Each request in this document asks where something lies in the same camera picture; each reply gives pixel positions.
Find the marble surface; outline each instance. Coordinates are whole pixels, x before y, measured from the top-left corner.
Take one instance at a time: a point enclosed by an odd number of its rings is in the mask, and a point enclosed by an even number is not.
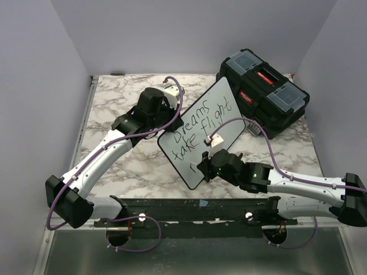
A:
[[[101,76],[92,103],[91,113],[81,145],[79,161],[87,156],[106,135],[115,118],[127,112],[138,101],[146,87],[160,88],[166,75]],[[185,87],[183,111],[215,81],[211,75],[173,75]],[[280,168],[322,176],[310,131],[304,117],[271,140]],[[244,132],[230,152],[244,154],[246,162],[271,164],[263,137]],[[133,150],[122,156],[100,178],[92,196],[121,198],[259,198],[268,194],[249,194],[238,187],[215,179],[202,182],[189,190],[157,145],[157,137],[142,140]]]

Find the white board with black border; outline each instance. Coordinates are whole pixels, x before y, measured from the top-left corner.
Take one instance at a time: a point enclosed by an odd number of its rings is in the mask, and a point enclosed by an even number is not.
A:
[[[209,150],[205,138],[223,122],[241,117],[240,110],[225,77],[212,85],[181,116],[183,126],[174,133],[164,132],[158,146],[179,173],[186,185],[195,189],[203,180],[196,169],[202,153]],[[245,129],[242,120],[227,124],[218,131],[224,139],[223,149],[228,149]]]

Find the black toolbox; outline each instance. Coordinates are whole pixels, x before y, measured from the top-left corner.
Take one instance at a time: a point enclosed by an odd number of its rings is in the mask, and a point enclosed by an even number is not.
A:
[[[226,58],[216,81],[226,77],[242,115],[256,120],[273,139],[304,115],[310,95],[249,49]],[[248,127],[258,135],[254,125]]]

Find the purple cable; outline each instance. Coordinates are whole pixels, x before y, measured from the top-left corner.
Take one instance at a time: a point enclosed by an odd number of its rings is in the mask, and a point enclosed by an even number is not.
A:
[[[264,129],[259,125],[259,123],[257,123],[256,121],[254,120],[251,120],[251,119],[248,119],[246,117],[236,117],[234,119],[230,119],[226,122],[224,122],[222,125],[220,125],[217,129],[214,130],[214,132],[210,135],[210,138],[213,137],[213,135],[218,132],[220,129],[222,129],[222,127],[224,127],[225,125],[227,125],[228,123],[230,122],[233,122],[235,120],[245,120],[245,121],[248,121],[250,123],[253,123],[254,125],[256,125],[262,132],[262,134],[264,135],[264,138],[266,140],[266,143],[268,144],[268,148],[269,148],[269,152],[270,152],[270,157],[271,157],[271,160],[273,162],[273,165],[274,165],[274,168],[276,171],[278,171],[281,175],[283,175],[284,177],[290,179],[291,176],[284,173],[280,168],[279,166],[276,164],[276,161],[275,161],[275,156],[274,156],[274,153],[273,153],[273,150],[271,148],[271,145],[270,145],[270,140],[268,138],[268,136],[266,135]],[[321,182],[315,182],[313,180],[308,180],[308,179],[301,179],[301,178],[296,178],[295,176],[292,178],[293,180],[297,180],[299,182],[303,182],[303,183],[308,183],[308,184],[313,184],[313,185],[318,185],[318,186],[323,186],[323,187],[330,187],[330,184],[327,184],[327,183],[321,183]],[[336,184],[336,188],[344,188],[344,189],[350,189],[350,190],[356,190],[356,191],[360,191],[360,192],[363,192],[363,193],[367,193],[367,190],[366,189],[363,189],[363,188],[358,188],[358,187],[354,187],[354,186],[344,186],[344,185],[340,185],[340,184]]]
[[[268,240],[268,238],[263,234],[264,239],[268,242],[269,245],[274,246],[276,248],[282,248],[282,249],[299,249],[299,248],[303,248],[309,244],[311,244],[317,236],[317,233],[319,231],[319,227],[317,224],[317,219],[316,217],[313,217],[314,222],[315,222],[315,231],[314,234],[312,235],[312,237],[305,243],[301,244],[301,245],[296,245],[296,246],[283,246],[283,245],[276,245],[275,243],[272,243],[271,241]]]
[[[135,133],[133,135],[128,135],[128,136],[123,136],[123,137],[119,137],[118,139],[114,139],[110,142],[108,142],[107,144],[105,144],[105,149],[99,149],[98,151],[96,151],[80,168],[79,170],[76,171],[76,173],[74,174],[75,177],[78,177],[81,172],[84,171],[84,169],[101,153],[103,152],[104,150],[106,150],[110,145],[113,145],[115,144],[116,142],[120,142],[121,140],[126,140],[126,139],[132,139],[132,138],[139,138],[141,136],[149,136],[151,135],[152,133],[158,133],[159,131],[161,130],[164,130],[166,129],[169,125],[171,125],[175,120],[176,118],[178,118],[179,116],[179,113],[182,109],[182,103],[184,102],[184,93],[182,92],[182,89],[181,89],[181,86],[180,84],[178,83],[177,79],[174,78],[173,76],[167,76],[165,78],[165,80],[163,81],[163,83],[166,83],[168,81],[168,79],[171,79],[175,82],[175,84],[177,85],[177,88],[178,88],[178,91],[179,91],[179,105],[178,105],[178,108],[177,108],[177,111],[175,113],[175,115],[173,116],[173,118],[165,125],[163,125],[161,128],[157,128],[157,129],[154,129],[152,131],[149,131],[149,132],[145,132],[145,133]],[[48,216],[47,216],[47,220],[46,220],[46,227],[48,230],[56,230],[56,229],[59,229],[60,227],[64,226],[67,224],[67,222],[63,222],[55,227],[51,227],[51,217],[52,217],[52,213],[54,212],[55,210],[55,207],[56,207],[56,204],[58,202],[58,200],[60,199],[60,197],[62,196],[63,192],[69,187],[70,184],[73,183],[73,179],[70,179],[68,182],[66,182],[66,184],[61,188],[61,190],[57,193],[55,199],[53,200],[52,204],[51,204],[51,207],[50,207],[50,211],[48,213]]]
[[[127,249],[127,248],[122,248],[122,247],[119,247],[119,246],[113,246],[113,245],[111,245],[110,244],[110,241],[108,239],[108,235],[107,235],[106,240],[108,242],[108,245],[110,247],[114,248],[114,249],[117,249],[117,250],[126,251],[126,252],[135,252],[135,253],[147,252],[147,251],[151,251],[152,249],[155,249],[159,245],[159,243],[161,242],[161,238],[162,238],[162,229],[161,229],[161,226],[159,225],[159,223],[157,222],[156,219],[154,219],[152,217],[149,217],[149,216],[144,216],[144,217],[133,216],[133,217],[127,217],[127,218],[123,218],[123,219],[107,219],[107,220],[110,221],[110,222],[123,222],[123,221],[128,221],[129,219],[138,219],[138,218],[147,218],[147,219],[150,219],[151,221],[153,221],[157,225],[157,228],[158,228],[158,239],[155,242],[155,244],[153,244],[152,246],[150,246],[148,248],[145,248],[145,249]]]

